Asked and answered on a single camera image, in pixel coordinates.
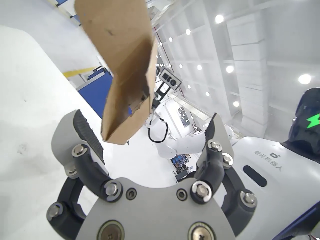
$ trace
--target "brown cardboard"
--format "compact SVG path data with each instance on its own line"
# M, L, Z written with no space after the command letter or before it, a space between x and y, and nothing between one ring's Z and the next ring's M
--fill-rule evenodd
M146 2L76 0L74 7L114 75L103 113L103 140L124 145L149 117L154 97L158 52Z

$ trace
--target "metal plate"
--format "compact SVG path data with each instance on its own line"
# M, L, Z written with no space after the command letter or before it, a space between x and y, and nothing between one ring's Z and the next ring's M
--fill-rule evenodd
M189 178L169 188L153 189L119 178L124 193L115 203L98 199L85 219L77 240L97 239L99 229L107 221L118 221L124 228L125 239L188 239L190 227L196 222L209 225L215 239L235 240L224 213L214 199L207 204L195 203L190 189L196 181ZM125 194L129 188L137 190L137 196L129 201ZM185 189L186 201L177 198L177 190Z

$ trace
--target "black cable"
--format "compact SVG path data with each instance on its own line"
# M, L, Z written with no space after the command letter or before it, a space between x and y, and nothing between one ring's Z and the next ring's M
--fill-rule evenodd
M162 143L162 142L165 141L165 139L167 138L168 130L169 130L169 127L168 127L167 122L165 122L165 125L166 125L166 127L167 127L167 130L165 131L164 138L163 138L163 140L161 140L161 141L154 141L154 140L150 137L150 128L148 129L149 139L150 139L153 143Z

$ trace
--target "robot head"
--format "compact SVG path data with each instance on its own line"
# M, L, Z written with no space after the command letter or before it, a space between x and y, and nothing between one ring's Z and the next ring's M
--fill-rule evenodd
M309 89L303 94L288 141L295 149L320 155L320 88Z

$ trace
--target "camera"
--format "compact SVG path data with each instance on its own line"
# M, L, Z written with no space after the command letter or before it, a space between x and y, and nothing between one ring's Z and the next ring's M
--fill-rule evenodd
M173 73L171 72L171 70L164 68L160 75L159 78L165 83L167 84L171 89L173 89L174 91L181 85L182 81L180 79L178 79L175 75L173 75Z

